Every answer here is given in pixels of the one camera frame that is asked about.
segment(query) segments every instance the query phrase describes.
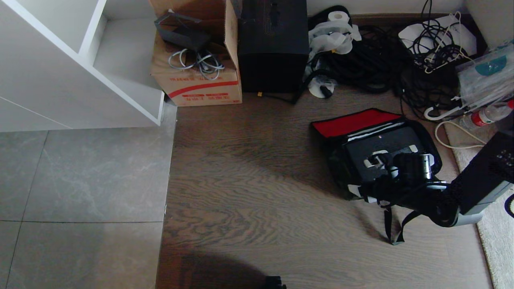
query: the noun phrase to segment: white cable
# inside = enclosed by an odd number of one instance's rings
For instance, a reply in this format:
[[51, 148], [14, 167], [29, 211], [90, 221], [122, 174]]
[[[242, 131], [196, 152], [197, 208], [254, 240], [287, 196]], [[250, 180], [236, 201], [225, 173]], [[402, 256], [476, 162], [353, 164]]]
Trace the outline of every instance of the white cable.
[[[451, 59], [449, 61], [446, 61], [445, 63], [441, 64], [440, 66], [432, 69], [432, 70], [428, 70], [428, 67], [425, 68], [425, 73], [426, 74], [430, 74], [432, 72], [434, 72], [434, 70], [437, 70], [445, 65], [447, 65], [448, 63], [452, 62], [452, 61], [455, 61], [457, 60], [459, 57], [461, 58], [467, 58], [468, 60], [471, 60], [473, 62], [473, 64], [475, 63], [475, 60], [469, 58], [467, 55], [465, 55], [463, 52], [462, 52], [462, 23], [461, 23], [461, 18], [462, 18], [462, 15], [461, 15], [461, 12], [460, 11], [457, 11], [455, 12], [455, 14], [452, 14], [450, 13], [450, 16], [453, 16], [455, 19], [457, 19], [457, 16], [458, 15], [458, 45], [460, 47], [460, 49], [458, 50], [458, 55], [454, 58], [454, 59]], [[446, 28], [446, 31], [444, 33], [444, 36], [447, 36], [448, 35], [448, 31], [450, 30], [450, 27], [452, 26], [453, 24], [449, 25], [447, 28]], [[433, 55], [432, 55], [432, 58], [428, 59], [425, 58], [425, 62], [427, 60], [430, 60], [430, 62], [433, 62], [434, 61], [434, 57], [437, 53], [437, 51], [439, 50], [439, 48], [441, 48], [441, 46], [444, 44], [444, 46], [446, 46], [447, 44], [444, 43], [444, 40], [443, 38], [441, 38], [441, 42], [439, 42], [439, 45], [437, 46], [437, 48], [435, 49]]]
[[[187, 69], [191, 69], [195, 66], [198, 66], [198, 70], [200, 71], [200, 73], [203, 75], [203, 77], [205, 77], [208, 80], [216, 80], [219, 77], [219, 71], [225, 69], [224, 65], [218, 61], [217, 57], [215, 57], [208, 50], [204, 50], [205, 53], [207, 54], [205, 56], [202, 56], [202, 54], [200, 52], [197, 52], [196, 53], [196, 61], [193, 64], [186, 65], [184, 63], [184, 60], [182, 60], [182, 55], [187, 51], [188, 51], [188, 49], [184, 48], [181, 51], [177, 51], [177, 52], [173, 53], [172, 55], [170, 55], [170, 57], [168, 57], [168, 64], [170, 65], [170, 67], [172, 67], [174, 69], [178, 69], [178, 70], [187, 70]], [[178, 59], [179, 59], [180, 64], [182, 65], [182, 67], [171, 64], [171, 60], [177, 55], [178, 55]], [[206, 60], [209, 58], [212, 59], [212, 61], [214, 62], [214, 65], [207, 63]], [[213, 73], [216, 73], [216, 76], [214, 78], [210, 78], [207, 76], [207, 74], [213, 74]]]
[[[444, 142], [442, 142], [440, 139], [439, 139], [439, 136], [437, 135], [437, 132], [439, 131], [439, 128], [441, 127], [441, 125], [445, 124], [445, 123], [451, 123], [452, 125], [458, 127], [459, 129], [461, 129], [463, 132], [465, 132], [466, 134], [468, 134], [469, 136], [471, 136], [472, 138], [478, 140], [479, 142], [483, 143], [483, 144], [475, 144], [473, 146], [469, 146], [469, 147], [452, 147], [452, 146], [449, 146], [447, 144], [445, 144]], [[455, 122], [452, 122], [452, 121], [442, 121], [441, 123], [439, 123], [436, 127], [435, 127], [435, 132], [434, 132], [434, 135], [435, 135], [435, 139], [437, 139], [437, 141], [443, 145], [444, 147], [446, 148], [449, 148], [449, 149], [456, 149], [456, 150], [463, 150], [463, 149], [472, 149], [472, 148], [483, 148], [484, 145], [486, 144], [485, 141], [479, 139], [478, 137], [476, 137], [475, 135], [471, 134], [470, 132], [468, 132], [465, 128], [463, 128], [462, 126], [456, 124]]]

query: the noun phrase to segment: wooden floor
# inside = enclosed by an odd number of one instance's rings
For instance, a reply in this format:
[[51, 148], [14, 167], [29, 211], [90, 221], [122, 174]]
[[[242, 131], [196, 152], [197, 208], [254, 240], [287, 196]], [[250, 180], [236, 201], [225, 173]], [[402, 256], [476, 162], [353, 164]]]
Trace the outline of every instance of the wooden floor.
[[[381, 209], [338, 197], [309, 123], [400, 107], [391, 93], [336, 92], [294, 106], [245, 95], [241, 105], [179, 108], [158, 288], [252, 289], [265, 275], [289, 289], [492, 288], [474, 225], [422, 216], [392, 246]], [[438, 177], [451, 181], [453, 154], [438, 149]]]

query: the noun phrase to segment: black bag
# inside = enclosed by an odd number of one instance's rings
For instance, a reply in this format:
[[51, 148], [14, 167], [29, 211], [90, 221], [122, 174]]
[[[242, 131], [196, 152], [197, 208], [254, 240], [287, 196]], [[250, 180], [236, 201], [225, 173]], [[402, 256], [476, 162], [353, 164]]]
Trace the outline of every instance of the black bag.
[[323, 151], [330, 172], [346, 200], [361, 199], [359, 186], [387, 174], [386, 169], [368, 170], [364, 164], [366, 157], [380, 150], [387, 150], [393, 155], [429, 153], [434, 156], [433, 174], [441, 170], [441, 158], [428, 131], [421, 123], [403, 115], [368, 109], [315, 121], [311, 125], [324, 139]]

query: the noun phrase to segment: black box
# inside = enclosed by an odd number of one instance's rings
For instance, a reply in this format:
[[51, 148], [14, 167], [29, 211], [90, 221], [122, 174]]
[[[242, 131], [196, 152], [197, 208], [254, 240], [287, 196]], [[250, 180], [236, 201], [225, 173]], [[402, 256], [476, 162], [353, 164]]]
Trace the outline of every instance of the black box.
[[244, 0], [237, 56], [244, 92], [292, 93], [309, 55], [305, 0]]

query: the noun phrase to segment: gray tile floor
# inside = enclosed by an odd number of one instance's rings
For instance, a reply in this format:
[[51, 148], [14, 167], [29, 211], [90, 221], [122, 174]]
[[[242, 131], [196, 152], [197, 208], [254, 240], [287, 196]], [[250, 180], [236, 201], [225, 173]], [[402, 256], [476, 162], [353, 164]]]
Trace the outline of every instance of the gray tile floor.
[[175, 120], [0, 133], [0, 289], [154, 288]]

